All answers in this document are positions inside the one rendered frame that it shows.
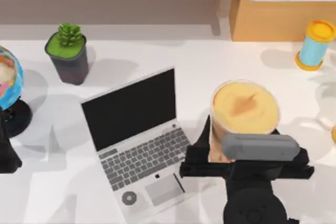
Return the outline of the colourful globe on black stand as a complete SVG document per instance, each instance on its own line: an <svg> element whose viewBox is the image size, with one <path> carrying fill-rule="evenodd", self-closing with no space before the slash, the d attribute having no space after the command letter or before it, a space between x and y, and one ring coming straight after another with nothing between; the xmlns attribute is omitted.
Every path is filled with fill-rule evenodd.
<svg viewBox="0 0 336 224"><path fill-rule="evenodd" d="M16 137L32 120L30 106L21 99L24 72L18 59L0 46L0 114L8 137Z"/></svg>

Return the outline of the clear cup of yellow drink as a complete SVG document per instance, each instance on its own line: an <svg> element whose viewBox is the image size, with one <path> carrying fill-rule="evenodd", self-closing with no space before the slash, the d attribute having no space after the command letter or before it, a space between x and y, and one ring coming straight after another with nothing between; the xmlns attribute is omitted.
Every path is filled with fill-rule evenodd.
<svg viewBox="0 0 336 224"><path fill-rule="evenodd" d="M270 134L278 126L280 109L263 86L247 80L227 81L212 95L209 155L211 163L231 163L222 153L223 137L229 133Z"/></svg>

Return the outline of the pale grey rounded box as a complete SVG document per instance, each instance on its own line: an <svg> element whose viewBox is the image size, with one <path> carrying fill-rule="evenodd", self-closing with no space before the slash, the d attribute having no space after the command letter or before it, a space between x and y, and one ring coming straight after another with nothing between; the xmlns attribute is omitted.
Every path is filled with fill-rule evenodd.
<svg viewBox="0 0 336 224"><path fill-rule="evenodd" d="M289 135L230 133L222 142L222 153L235 161L292 161L299 152Z"/></svg>

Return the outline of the silver open laptop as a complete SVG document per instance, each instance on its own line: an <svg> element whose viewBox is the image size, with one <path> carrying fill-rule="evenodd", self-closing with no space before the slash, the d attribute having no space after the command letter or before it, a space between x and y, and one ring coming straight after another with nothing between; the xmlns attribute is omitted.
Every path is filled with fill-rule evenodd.
<svg viewBox="0 0 336 224"><path fill-rule="evenodd" d="M176 117L174 68L81 105L116 201L130 224L182 201L179 176L190 141Z"/></svg>

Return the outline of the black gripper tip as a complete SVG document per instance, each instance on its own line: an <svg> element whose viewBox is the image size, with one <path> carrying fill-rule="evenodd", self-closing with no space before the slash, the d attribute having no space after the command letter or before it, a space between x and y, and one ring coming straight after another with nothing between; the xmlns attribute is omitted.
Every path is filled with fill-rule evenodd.
<svg viewBox="0 0 336 224"><path fill-rule="evenodd" d="M13 149L5 127L5 117L0 107L0 174L13 174L22 167L22 161Z"/></svg>

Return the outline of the blue can with yellow lid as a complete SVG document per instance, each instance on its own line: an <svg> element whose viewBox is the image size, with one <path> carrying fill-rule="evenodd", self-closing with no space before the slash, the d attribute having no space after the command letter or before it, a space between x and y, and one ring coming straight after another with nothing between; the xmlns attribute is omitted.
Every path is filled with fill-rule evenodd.
<svg viewBox="0 0 336 224"><path fill-rule="evenodd" d="M313 20L307 27L306 37L295 61L305 71L317 71L323 64L324 55L336 39L335 26L326 20Z"/></svg>

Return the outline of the wooden cupboard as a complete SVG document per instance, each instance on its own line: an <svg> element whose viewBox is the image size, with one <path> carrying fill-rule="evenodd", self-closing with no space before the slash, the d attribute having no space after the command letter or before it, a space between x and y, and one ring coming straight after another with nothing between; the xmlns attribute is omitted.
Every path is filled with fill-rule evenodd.
<svg viewBox="0 0 336 224"><path fill-rule="evenodd" d="M302 41L313 20L336 26L336 3L232 0L229 12L233 41Z"/></svg>

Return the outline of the dark pot with green succulent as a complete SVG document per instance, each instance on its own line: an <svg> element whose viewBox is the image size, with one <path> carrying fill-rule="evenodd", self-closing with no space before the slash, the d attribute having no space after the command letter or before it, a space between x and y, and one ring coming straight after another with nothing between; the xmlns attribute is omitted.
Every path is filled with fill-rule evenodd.
<svg viewBox="0 0 336 224"><path fill-rule="evenodd" d="M45 52L50 57L61 81L83 84L89 73L87 39L77 24L62 23L49 38Z"/></svg>

